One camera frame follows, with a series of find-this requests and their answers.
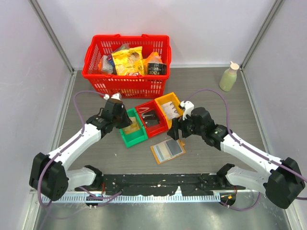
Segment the yellow leather card holder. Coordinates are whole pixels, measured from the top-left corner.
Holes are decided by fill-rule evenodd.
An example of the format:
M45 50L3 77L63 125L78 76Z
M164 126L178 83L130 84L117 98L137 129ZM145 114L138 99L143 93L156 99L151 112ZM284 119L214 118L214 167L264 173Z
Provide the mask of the yellow leather card holder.
M179 142L179 144L181 145L181 147L182 147L182 149L183 149L183 153L181 153L181 154L179 154L179 155L176 155L176 156L173 156L173 157L171 156L171 158L170 158L169 160L172 160L172 159L174 159L174 158L176 158L176 157L178 157L178 156L183 155L183 154L186 153L185 148L184 148L185 142L182 141L182 140L180 140L180 139L178 139L177 142ZM156 154L155 154L155 152L154 152L153 146L151 146L151 151L152 151L152 153L153 153L153 156L154 156L154 158L155 158L157 164L161 164L161 163L164 163L164 162L166 162L166 161L169 161L169 160L166 160L166 161L163 161L163 162L159 162L158 157L156 156Z

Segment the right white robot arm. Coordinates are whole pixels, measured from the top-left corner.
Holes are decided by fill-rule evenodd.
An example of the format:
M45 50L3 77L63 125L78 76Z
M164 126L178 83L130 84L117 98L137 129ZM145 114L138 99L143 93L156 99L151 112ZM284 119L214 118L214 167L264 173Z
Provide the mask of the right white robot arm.
M216 178L217 185L222 189L242 186L266 195L277 207L287 209L305 188L295 160L290 157L282 160L252 146L226 126L216 124L203 107L174 118L167 135L174 140L200 136L207 145L240 159L253 169L246 171L226 165Z

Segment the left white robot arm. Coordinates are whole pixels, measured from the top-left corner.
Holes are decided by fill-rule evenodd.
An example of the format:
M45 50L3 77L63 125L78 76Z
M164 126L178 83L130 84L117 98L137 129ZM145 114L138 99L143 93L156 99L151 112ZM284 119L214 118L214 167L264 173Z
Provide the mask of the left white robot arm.
M90 117L84 127L62 146L34 157L29 185L51 201L59 200L66 191L80 186L99 190L103 183L100 170L90 165L79 170L71 171L69 168L82 153L114 128L122 129L131 124L123 102L114 94L107 99L99 114Z

